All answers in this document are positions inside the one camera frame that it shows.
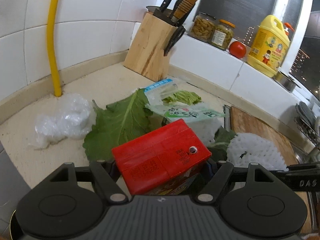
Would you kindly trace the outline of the yellow gas pipe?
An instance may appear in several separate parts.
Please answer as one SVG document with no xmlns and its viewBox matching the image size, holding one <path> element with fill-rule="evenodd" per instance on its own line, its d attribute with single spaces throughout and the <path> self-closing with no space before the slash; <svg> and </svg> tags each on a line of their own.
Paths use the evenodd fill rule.
<svg viewBox="0 0 320 240">
<path fill-rule="evenodd" d="M 59 0 L 50 0 L 46 30 L 48 61 L 50 66 L 50 74 L 53 82 L 54 95 L 56 97 L 60 97 L 62 95 L 62 88 L 59 70 L 56 62 L 54 45 L 55 18 L 57 13 L 58 2 Z"/>
</svg>

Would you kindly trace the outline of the wooden knife block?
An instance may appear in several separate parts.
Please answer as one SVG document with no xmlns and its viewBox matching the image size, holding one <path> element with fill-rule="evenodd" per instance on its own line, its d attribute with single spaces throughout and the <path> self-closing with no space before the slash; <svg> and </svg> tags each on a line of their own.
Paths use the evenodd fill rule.
<svg viewBox="0 0 320 240">
<path fill-rule="evenodd" d="M 167 77 L 170 55 L 164 55 L 176 27 L 147 13 L 133 39 L 124 67 L 157 82 Z"/>
</svg>

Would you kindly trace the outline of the pickle jar orange lid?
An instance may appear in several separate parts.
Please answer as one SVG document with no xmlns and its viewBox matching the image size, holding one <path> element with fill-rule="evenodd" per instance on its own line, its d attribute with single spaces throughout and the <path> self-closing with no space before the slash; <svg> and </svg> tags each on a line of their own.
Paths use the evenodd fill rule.
<svg viewBox="0 0 320 240">
<path fill-rule="evenodd" d="M 220 19 L 215 26 L 209 43 L 221 50 L 226 50 L 234 36 L 235 25 L 226 20 Z"/>
</svg>

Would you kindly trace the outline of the wooden handled knife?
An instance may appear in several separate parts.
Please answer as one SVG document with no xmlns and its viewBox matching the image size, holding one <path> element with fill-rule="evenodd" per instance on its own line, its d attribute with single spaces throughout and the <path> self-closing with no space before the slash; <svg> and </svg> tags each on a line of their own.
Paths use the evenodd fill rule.
<svg viewBox="0 0 320 240">
<path fill-rule="evenodd" d="M 183 24 L 183 20 L 189 15 L 192 11 L 194 5 L 197 0 L 181 0 L 179 5 L 174 9 L 172 15 L 172 22 L 174 22 L 174 26 L 178 27 Z"/>
</svg>

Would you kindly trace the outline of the black kitchen scissors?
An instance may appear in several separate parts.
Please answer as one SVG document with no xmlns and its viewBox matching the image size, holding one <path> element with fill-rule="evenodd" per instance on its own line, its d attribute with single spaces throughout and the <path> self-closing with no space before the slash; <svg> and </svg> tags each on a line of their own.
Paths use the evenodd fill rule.
<svg viewBox="0 0 320 240">
<path fill-rule="evenodd" d="M 167 56 L 171 48 L 180 40 L 180 38 L 183 36 L 185 33 L 185 28 L 184 26 L 179 26 L 173 35 L 171 36 L 166 48 L 164 49 L 164 56 Z"/>
</svg>

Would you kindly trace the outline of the metal bowl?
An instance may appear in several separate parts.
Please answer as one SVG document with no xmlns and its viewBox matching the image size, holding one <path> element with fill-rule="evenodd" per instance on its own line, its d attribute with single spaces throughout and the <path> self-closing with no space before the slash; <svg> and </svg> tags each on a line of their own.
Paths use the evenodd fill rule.
<svg viewBox="0 0 320 240">
<path fill-rule="evenodd" d="M 159 10 L 159 7 L 158 6 L 154 6 L 154 5 L 149 5 L 149 6 L 146 7 L 146 9 L 148 10 L 148 12 L 153 14 L 156 9 Z M 167 8 L 167 9 L 165 9 L 164 14 L 169 16 L 171 14 L 171 12 L 172 12 L 172 10 Z"/>
</svg>

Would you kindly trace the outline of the white foam fruit net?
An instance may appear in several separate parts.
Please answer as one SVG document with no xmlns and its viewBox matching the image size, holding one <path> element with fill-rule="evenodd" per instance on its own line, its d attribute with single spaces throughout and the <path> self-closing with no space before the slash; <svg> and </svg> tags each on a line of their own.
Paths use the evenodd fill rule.
<svg viewBox="0 0 320 240">
<path fill-rule="evenodd" d="M 227 148 L 227 161 L 248 168 L 259 163 L 267 170 L 287 171 L 287 165 L 273 142 L 252 133 L 237 133 Z"/>
</svg>

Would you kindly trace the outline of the pickle jar dark lid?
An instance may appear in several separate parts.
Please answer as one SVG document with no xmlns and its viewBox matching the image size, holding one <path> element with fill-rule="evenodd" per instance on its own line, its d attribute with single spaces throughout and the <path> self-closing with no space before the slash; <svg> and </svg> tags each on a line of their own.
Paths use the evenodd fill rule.
<svg viewBox="0 0 320 240">
<path fill-rule="evenodd" d="M 208 42 L 215 30 L 215 21 L 215 17 L 204 12 L 199 12 L 193 21 L 189 36 L 203 42 Z"/>
</svg>

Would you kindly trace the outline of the green printed plastic bag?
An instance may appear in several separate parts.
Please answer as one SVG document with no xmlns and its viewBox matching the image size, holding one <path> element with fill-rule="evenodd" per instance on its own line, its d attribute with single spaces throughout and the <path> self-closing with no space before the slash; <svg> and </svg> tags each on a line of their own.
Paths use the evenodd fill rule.
<svg viewBox="0 0 320 240">
<path fill-rule="evenodd" d="M 211 108 L 207 108 L 204 104 L 196 105 L 146 105 L 151 110 L 170 122 L 183 119 L 186 123 L 198 122 L 214 118 L 223 118 L 225 115 Z"/>
</svg>

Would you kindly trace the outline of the clear blue labelled bag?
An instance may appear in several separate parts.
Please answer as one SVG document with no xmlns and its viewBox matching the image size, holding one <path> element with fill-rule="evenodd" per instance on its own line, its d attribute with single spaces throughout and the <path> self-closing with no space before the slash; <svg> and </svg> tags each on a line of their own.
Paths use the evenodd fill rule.
<svg viewBox="0 0 320 240">
<path fill-rule="evenodd" d="M 164 105 L 162 100 L 182 89 L 184 83 L 181 79 L 169 77 L 145 87 L 144 93 L 150 105 Z"/>
</svg>

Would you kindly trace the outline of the black handled knife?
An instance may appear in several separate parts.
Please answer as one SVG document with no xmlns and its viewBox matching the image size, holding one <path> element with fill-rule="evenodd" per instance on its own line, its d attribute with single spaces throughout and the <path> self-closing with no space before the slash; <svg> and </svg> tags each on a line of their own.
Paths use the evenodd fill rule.
<svg viewBox="0 0 320 240">
<path fill-rule="evenodd" d="M 172 0 L 163 0 L 161 6 L 158 9 L 155 9 L 155 11 L 153 12 L 153 16 L 155 16 L 156 18 L 159 18 L 160 20 L 170 25 L 174 25 L 170 17 L 165 14 L 165 11 L 168 5 L 171 3 L 171 1 Z"/>
</svg>

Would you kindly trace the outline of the clear plastic bag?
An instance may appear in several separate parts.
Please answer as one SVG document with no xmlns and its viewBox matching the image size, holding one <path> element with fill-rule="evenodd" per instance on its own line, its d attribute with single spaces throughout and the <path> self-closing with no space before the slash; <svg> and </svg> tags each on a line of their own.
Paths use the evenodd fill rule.
<svg viewBox="0 0 320 240">
<path fill-rule="evenodd" d="M 52 114 L 38 115 L 31 147 L 40 150 L 64 139 L 80 140 L 92 130 L 96 113 L 92 102 L 80 94 L 61 96 Z"/>
</svg>

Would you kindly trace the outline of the red tomato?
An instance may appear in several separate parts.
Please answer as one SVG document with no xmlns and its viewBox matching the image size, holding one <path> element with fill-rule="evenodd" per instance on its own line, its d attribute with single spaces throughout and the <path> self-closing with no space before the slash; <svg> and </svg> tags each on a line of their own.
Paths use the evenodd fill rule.
<svg viewBox="0 0 320 240">
<path fill-rule="evenodd" d="M 242 59 L 246 52 L 246 46 L 239 41 L 234 41 L 229 46 L 229 53 L 237 59 Z"/>
</svg>

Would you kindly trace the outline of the dark green bok choy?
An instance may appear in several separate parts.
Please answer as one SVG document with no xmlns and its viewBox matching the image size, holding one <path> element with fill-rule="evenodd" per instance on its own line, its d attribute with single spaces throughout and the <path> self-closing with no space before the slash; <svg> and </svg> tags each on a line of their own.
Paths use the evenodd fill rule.
<svg viewBox="0 0 320 240">
<path fill-rule="evenodd" d="M 207 146 L 208 150 L 211 152 L 211 158 L 213 161 L 226 161 L 227 160 L 227 148 L 231 140 L 236 136 L 233 130 L 226 130 L 222 126 L 218 128 L 214 135 L 214 142 Z"/>
</svg>

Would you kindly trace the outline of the red iced tea carton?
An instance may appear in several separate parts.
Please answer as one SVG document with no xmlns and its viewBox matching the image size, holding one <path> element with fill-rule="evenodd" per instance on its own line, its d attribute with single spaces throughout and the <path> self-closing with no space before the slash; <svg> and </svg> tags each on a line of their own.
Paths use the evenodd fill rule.
<svg viewBox="0 0 320 240">
<path fill-rule="evenodd" d="M 112 149 L 131 195 L 175 195 L 195 179 L 211 152 L 183 119 Z"/>
</svg>

